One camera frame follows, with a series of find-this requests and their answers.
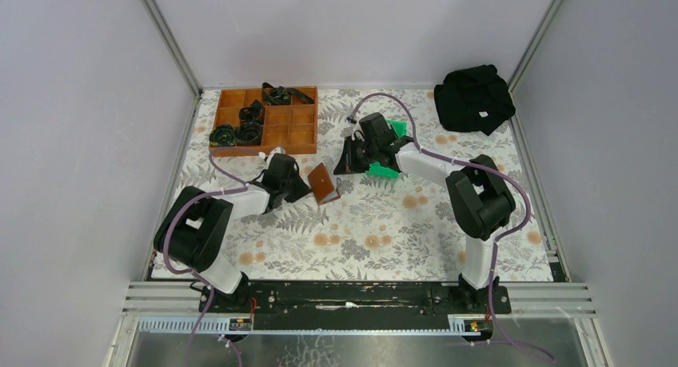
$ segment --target table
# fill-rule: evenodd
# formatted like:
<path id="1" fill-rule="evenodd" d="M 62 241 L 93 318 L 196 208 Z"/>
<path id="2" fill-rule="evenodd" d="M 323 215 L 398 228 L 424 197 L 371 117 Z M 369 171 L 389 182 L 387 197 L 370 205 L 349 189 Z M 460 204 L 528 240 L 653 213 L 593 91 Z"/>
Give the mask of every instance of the table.
<path id="1" fill-rule="evenodd" d="M 317 154 L 295 155 L 301 175 L 320 162 L 329 170 L 341 154 L 343 137 L 353 126 L 345 121 L 361 98 L 379 90 L 319 90 Z M 437 119 L 431 90 L 386 90 L 412 110 L 423 146 L 460 159 L 492 157 L 500 171 L 527 189 L 509 124 L 491 136 L 446 131 Z M 204 191 L 238 184 L 215 171 L 207 158 L 209 132 L 220 92 L 206 90 L 181 165 L 175 197 L 187 185 Z M 400 106 L 384 97 L 369 99 L 358 113 L 381 112 L 387 119 L 408 121 Z M 223 168 L 244 179 L 255 178 L 264 162 L 257 157 L 218 158 Z M 366 174 L 339 176 L 341 199 L 321 207 L 313 195 L 284 204 L 268 214 L 232 221 L 224 254 L 253 279 L 333 279 L 455 281 L 466 262 L 465 234 L 456 224 L 445 189 L 417 176 L 398 179 Z M 519 194 L 511 226 L 524 216 Z M 505 281 L 552 281 L 536 219 L 500 243 L 497 274 Z M 175 276 L 162 254 L 152 258 L 152 278 Z"/>

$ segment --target brown object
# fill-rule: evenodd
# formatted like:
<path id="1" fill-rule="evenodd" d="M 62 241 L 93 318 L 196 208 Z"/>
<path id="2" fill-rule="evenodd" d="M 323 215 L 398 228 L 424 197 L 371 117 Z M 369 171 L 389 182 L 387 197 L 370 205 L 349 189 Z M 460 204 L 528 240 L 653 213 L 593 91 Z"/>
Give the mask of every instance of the brown object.
<path id="1" fill-rule="evenodd" d="M 287 106 L 266 106 L 261 99 L 259 89 L 222 90 L 214 118 L 212 130 L 220 125 L 238 127 L 238 113 L 252 102 L 264 103 L 265 115 L 260 146 L 240 146 L 254 151 L 269 153 L 278 146 L 285 149 L 286 154 L 315 154 L 317 151 L 317 87 L 296 87 L 313 99 L 312 105 L 306 105 L 297 97 L 292 97 L 292 104 Z M 240 157 L 254 155 L 240 150 L 222 150 L 215 157 Z"/>
<path id="2" fill-rule="evenodd" d="M 309 184 L 318 205 L 336 201 L 341 197 L 339 190 L 329 177 L 325 164 L 321 163 L 309 173 Z"/>

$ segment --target brown leather wallet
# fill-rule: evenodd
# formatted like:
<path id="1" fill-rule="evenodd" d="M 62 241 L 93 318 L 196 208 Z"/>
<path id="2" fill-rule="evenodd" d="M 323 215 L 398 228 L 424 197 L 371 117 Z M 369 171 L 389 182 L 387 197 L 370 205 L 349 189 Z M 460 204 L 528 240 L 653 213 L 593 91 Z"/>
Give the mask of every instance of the brown leather wallet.
<path id="1" fill-rule="evenodd" d="M 318 205 L 336 201 L 341 197 L 339 190 L 334 185 L 334 182 L 332 182 L 332 178 L 329 176 L 324 163 L 316 166 L 316 168 L 309 173 L 308 178 L 311 190 L 313 191 L 313 196 L 316 197 Z"/>

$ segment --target white wall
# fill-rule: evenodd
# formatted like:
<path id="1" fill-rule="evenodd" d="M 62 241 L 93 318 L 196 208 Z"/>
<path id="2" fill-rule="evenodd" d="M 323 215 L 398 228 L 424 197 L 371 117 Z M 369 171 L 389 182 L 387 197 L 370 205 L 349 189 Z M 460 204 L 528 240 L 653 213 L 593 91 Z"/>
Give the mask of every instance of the white wall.
<path id="1" fill-rule="evenodd" d="M 139 0 L 0 0 L 0 365 L 101 365 L 192 96 Z"/>
<path id="2" fill-rule="evenodd" d="M 515 101 L 617 366 L 675 365 L 678 6 L 566 0 Z"/>
<path id="3" fill-rule="evenodd" d="M 551 0 L 157 0 L 203 86 L 508 80 Z"/>

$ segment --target green plastic tray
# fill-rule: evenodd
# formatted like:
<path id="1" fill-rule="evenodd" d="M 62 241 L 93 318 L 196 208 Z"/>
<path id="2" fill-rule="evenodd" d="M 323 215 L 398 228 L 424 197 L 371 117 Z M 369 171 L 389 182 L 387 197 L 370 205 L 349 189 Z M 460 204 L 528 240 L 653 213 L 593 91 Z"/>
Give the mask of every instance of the green plastic tray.
<path id="1" fill-rule="evenodd" d="M 393 126 L 393 129 L 396 131 L 396 135 L 398 137 L 402 137 L 403 135 L 407 134 L 407 123 L 399 121 L 390 121 L 388 119 L 386 119 L 386 121 L 391 126 Z M 397 171 L 393 171 L 391 169 L 382 167 L 379 163 L 370 163 L 369 170 L 365 171 L 365 173 L 384 178 L 398 178 L 398 175 L 400 174 Z"/>

